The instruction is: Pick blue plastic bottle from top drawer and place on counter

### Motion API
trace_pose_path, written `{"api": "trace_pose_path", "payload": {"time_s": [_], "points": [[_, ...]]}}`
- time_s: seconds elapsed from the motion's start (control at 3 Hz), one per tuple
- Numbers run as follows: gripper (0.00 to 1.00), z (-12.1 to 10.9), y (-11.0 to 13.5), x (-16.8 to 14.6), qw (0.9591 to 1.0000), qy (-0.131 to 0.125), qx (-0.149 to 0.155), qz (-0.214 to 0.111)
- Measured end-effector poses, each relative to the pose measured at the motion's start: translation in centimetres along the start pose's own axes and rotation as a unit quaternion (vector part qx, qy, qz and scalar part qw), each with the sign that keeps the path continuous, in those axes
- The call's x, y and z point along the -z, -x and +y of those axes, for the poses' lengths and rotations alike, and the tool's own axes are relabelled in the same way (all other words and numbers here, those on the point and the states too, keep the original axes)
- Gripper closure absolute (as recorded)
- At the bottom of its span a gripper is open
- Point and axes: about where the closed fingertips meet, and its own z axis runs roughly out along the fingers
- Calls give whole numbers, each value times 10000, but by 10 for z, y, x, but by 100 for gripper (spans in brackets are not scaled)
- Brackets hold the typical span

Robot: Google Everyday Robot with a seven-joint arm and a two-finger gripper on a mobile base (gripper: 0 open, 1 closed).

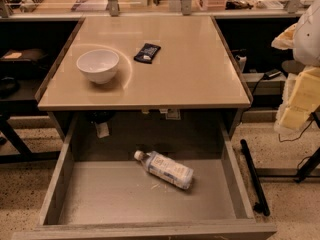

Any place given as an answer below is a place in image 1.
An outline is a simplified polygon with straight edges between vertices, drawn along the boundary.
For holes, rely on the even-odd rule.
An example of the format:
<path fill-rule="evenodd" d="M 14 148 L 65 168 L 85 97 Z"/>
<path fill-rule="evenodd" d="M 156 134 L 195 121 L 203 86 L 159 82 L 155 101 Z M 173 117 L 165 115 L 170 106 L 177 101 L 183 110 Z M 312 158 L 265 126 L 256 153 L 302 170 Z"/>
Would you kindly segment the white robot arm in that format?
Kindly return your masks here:
<path fill-rule="evenodd" d="M 285 29 L 271 43 L 291 49 L 295 61 L 304 68 L 288 74 L 276 114 L 274 129 L 280 134 L 301 130 L 312 112 L 320 107 L 320 0 L 315 0 L 298 22 Z"/>

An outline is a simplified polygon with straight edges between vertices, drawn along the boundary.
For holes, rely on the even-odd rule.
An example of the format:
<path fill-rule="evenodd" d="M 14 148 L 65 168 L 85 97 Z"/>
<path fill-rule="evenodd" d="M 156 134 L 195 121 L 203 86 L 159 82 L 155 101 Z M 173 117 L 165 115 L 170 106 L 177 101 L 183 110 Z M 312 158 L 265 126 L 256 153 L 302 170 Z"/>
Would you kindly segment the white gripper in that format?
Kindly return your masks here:
<path fill-rule="evenodd" d="M 300 131 L 320 107 L 320 68 L 305 66 L 298 75 L 290 73 L 285 82 L 282 104 L 276 114 L 274 130 L 280 134 Z"/>

